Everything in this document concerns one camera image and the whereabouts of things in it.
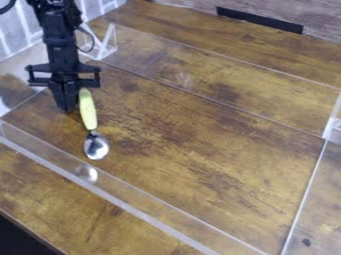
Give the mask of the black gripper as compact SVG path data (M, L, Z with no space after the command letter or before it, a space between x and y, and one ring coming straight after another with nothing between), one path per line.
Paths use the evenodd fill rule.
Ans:
M100 86L102 69L80 62L74 36L70 38L44 36L43 42L47 47L48 62L25 67L28 84L31 87L48 87L57 108L70 113L78 103L79 88Z

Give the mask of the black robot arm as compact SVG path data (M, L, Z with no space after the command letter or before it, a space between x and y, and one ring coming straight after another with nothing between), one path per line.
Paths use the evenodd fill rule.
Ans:
M79 101L80 88L100 86L98 66L80 62L75 31L80 27L82 12L74 0L27 0L32 6L43 29L43 42L47 46L48 63L28 65L31 87L47 87L56 105L65 113L71 112Z

